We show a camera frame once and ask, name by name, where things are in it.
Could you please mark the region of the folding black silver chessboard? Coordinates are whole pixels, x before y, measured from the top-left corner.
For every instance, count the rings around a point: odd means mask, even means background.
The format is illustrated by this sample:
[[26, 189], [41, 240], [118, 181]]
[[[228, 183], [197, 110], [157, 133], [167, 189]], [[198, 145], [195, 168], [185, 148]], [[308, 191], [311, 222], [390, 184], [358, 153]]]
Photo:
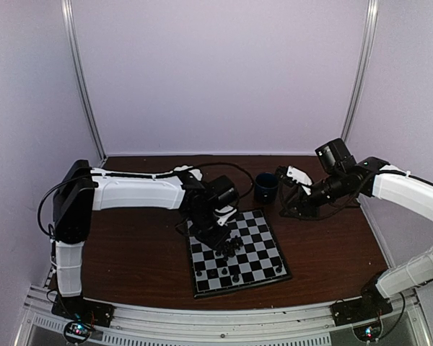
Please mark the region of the folding black silver chessboard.
[[[292, 278], [292, 272], [264, 210], [243, 211], [227, 225], [231, 231], [229, 239], [239, 236], [243, 241], [242, 248], [227, 261], [222, 256], [216, 256], [216, 251], [195, 238], [189, 237], [187, 240], [195, 299], [225, 295]], [[275, 272], [278, 265], [283, 266], [281, 273]], [[226, 275], [221, 274], [224, 267], [227, 268]], [[203, 273], [200, 278], [196, 277], [198, 270]], [[208, 276], [210, 270], [216, 270], [216, 277]], [[232, 281], [234, 274], [239, 275], [237, 283]]]

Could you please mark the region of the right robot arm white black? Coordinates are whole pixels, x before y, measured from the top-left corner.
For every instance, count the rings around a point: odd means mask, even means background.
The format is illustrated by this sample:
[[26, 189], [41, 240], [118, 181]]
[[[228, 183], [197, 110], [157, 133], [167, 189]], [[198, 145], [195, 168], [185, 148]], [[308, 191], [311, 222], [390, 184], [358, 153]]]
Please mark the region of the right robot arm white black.
[[[320, 146], [315, 153], [327, 174], [325, 179], [313, 182], [293, 166], [276, 169], [280, 187], [293, 189], [289, 197], [279, 197], [283, 216], [321, 221], [345, 209], [359, 195], [366, 195], [395, 203], [433, 222], [433, 183], [374, 156], [358, 162], [341, 138]], [[355, 310], [368, 319], [394, 295], [432, 281], [433, 246], [406, 263], [375, 275], [363, 287]]]

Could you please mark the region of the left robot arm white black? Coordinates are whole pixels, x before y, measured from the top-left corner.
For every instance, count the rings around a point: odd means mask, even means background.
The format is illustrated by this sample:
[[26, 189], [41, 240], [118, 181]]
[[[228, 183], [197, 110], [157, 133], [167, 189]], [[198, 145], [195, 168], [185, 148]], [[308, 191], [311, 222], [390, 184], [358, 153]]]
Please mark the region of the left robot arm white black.
[[74, 320], [89, 314], [82, 293], [82, 252], [92, 212], [116, 208], [176, 210], [191, 223], [191, 236], [217, 250], [229, 236], [227, 222], [237, 213], [240, 195], [222, 175], [205, 181], [199, 167], [181, 166], [163, 173], [117, 172], [75, 161], [64, 179], [42, 197], [53, 199], [53, 222], [41, 231], [53, 246], [61, 308]]

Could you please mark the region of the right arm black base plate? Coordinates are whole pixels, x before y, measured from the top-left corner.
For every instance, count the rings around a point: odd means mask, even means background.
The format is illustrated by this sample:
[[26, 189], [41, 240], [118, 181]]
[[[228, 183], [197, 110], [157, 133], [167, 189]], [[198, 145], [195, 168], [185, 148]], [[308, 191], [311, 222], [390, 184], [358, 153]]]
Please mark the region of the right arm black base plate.
[[340, 300], [333, 303], [330, 308], [337, 327], [376, 319], [393, 311], [393, 307], [388, 301], [373, 304], [366, 302], [363, 298], [355, 298], [348, 301]]

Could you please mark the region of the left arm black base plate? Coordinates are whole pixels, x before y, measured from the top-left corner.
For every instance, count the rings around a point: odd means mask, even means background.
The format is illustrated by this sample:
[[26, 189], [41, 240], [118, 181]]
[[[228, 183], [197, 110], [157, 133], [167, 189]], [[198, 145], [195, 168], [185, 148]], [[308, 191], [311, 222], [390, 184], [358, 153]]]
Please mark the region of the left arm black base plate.
[[113, 318], [114, 306], [77, 297], [56, 297], [51, 313], [66, 319], [82, 321], [85, 324], [109, 327]]

